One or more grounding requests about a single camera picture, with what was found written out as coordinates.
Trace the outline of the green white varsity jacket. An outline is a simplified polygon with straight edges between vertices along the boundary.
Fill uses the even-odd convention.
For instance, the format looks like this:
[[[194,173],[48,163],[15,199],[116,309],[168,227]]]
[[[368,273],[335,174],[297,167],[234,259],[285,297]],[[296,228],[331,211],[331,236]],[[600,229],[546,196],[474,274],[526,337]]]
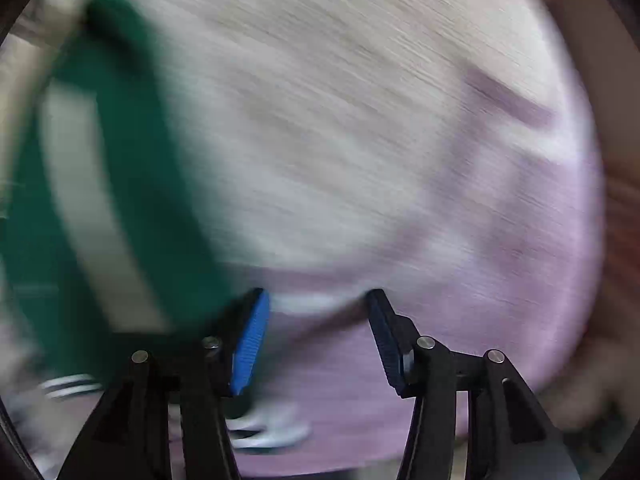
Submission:
[[[189,335],[293,223],[319,0],[42,0],[6,113],[18,432],[67,453],[120,336]]]

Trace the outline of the floral purple bed blanket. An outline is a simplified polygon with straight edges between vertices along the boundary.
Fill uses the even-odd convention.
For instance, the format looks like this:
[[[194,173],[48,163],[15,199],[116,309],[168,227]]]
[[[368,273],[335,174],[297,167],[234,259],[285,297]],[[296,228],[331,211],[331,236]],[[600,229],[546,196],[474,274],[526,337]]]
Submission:
[[[387,383],[364,297],[383,289],[422,334],[454,351],[506,352],[532,386],[566,361],[600,259],[600,169],[584,90],[539,0],[319,0],[309,127],[293,155],[303,203],[276,247],[234,264],[242,285],[189,335],[120,336],[124,364],[157,365],[164,476],[181,479],[183,342],[263,288],[270,317],[250,384],[224,414],[250,479],[385,477],[412,406]],[[43,48],[42,0],[1,45],[1,194],[6,113],[24,47]],[[25,350],[1,261],[1,394]],[[38,454],[57,479],[67,454]]]

